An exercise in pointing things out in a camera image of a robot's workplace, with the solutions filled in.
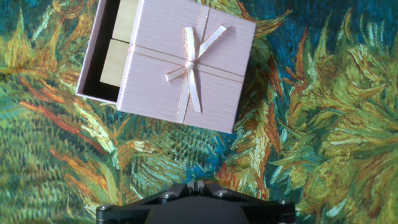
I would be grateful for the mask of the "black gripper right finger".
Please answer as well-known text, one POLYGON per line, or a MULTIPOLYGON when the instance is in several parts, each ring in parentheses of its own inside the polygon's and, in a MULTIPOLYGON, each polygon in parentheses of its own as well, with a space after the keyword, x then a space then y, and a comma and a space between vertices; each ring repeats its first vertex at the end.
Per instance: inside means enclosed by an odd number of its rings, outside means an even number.
POLYGON ((196 182, 195 195, 209 200, 203 208, 230 223, 295 223, 295 204, 287 199, 263 201, 211 182, 196 182))

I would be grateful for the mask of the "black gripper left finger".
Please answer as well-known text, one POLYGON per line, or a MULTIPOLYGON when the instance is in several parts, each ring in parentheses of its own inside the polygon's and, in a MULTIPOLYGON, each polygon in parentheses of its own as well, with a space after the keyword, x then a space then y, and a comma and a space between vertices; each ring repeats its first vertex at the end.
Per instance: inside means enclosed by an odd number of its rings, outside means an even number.
POLYGON ((144 223, 153 208, 192 196, 196 189, 196 182, 173 184, 168 190, 134 203, 121 206, 115 204, 100 205, 96 208, 96 224, 144 223))

